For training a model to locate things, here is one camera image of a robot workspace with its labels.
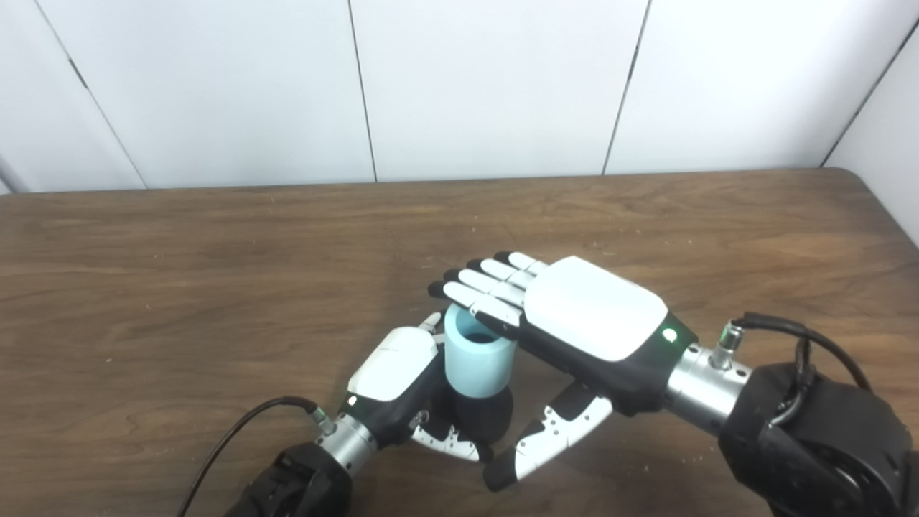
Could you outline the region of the black and white left hand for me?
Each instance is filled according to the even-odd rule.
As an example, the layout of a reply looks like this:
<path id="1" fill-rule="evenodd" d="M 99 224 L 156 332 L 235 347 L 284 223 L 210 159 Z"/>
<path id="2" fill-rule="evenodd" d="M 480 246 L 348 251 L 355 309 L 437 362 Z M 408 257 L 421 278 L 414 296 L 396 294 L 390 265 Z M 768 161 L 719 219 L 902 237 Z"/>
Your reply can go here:
<path id="1" fill-rule="evenodd" d="M 334 431 L 322 449 L 354 475 L 376 452 L 416 442 L 440 454 L 488 462 L 493 450 L 433 407 L 446 385 L 443 317 L 433 313 L 418 326 L 394 328 L 352 374 Z"/>

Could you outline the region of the black and white right hand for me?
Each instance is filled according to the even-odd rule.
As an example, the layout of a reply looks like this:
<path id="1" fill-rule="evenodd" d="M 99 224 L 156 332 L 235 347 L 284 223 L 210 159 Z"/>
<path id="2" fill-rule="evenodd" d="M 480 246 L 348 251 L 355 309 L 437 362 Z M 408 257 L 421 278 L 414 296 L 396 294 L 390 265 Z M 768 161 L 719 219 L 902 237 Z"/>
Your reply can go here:
<path id="1" fill-rule="evenodd" d="M 578 256 L 549 264 L 503 251 L 450 269 L 428 294 L 572 377 L 541 418 L 487 462 L 492 492 L 528 477 L 611 414 L 660 411 L 670 377 L 698 344 L 657 294 Z"/>

